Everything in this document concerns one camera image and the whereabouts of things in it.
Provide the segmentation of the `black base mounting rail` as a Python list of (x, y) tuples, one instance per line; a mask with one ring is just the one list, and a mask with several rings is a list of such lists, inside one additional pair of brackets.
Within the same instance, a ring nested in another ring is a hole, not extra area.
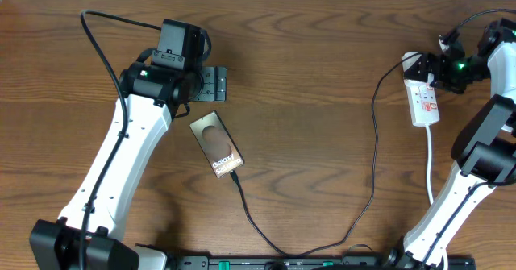
[(190, 255), (173, 257), (166, 270), (311, 270), (311, 269), (396, 269), (391, 261), (385, 262), (373, 253), (346, 254), (344, 257), (286, 259), (279, 257), (208, 257)]

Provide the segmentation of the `white power strip red switches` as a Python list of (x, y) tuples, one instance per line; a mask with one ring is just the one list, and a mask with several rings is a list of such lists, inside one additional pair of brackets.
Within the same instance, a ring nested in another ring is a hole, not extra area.
[(407, 52), (403, 55), (403, 81), (406, 86), (410, 117), (415, 127), (428, 127), (439, 121), (439, 109), (435, 90), (428, 83), (416, 81), (409, 76), (409, 70), (420, 63), (421, 55), (416, 52)]

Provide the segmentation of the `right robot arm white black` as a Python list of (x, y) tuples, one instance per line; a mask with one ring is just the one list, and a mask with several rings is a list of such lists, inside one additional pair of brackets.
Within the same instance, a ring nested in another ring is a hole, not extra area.
[(447, 245), (467, 217), (497, 187), (515, 182), (515, 144), (498, 136), (515, 132), (515, 23), (491, 22), (472, 56), (466, 56), (459, 36), (457, 28), (440, 36), (438, 55), (407, 52), (402, 57), (413, 124), (435, 123), (435, 89), (462, 94), (467, 85), (489, 80), (490, 99), (457, 136), (450, 175), (439, 195), (383, 268), (447, 268)]

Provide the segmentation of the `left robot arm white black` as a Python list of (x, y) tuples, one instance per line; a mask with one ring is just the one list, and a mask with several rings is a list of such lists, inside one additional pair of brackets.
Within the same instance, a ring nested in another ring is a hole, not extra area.
[(102, 146), (55, 222), (38, 220), (29, 243), (41, 269), (174, 269), (173, 255), (123, 244), (128, 212), (149, 158), (178, 109), (226, 99), (224, 67), (205, 67), (207, 31), (164, 20), (157, 47), (114, 77), (119, 96)]

